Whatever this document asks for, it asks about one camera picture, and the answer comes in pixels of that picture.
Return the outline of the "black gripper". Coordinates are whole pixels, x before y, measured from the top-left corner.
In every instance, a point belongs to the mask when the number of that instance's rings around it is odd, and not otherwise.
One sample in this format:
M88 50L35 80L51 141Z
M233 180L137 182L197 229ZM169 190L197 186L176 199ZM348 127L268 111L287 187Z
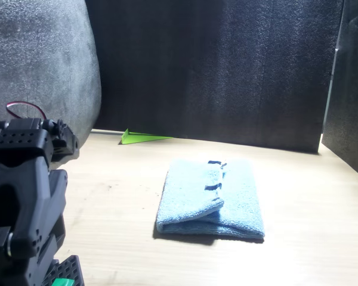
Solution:
M67 163L79 157L78 139L62 119L48 120L48 132L53 144L52 163Z

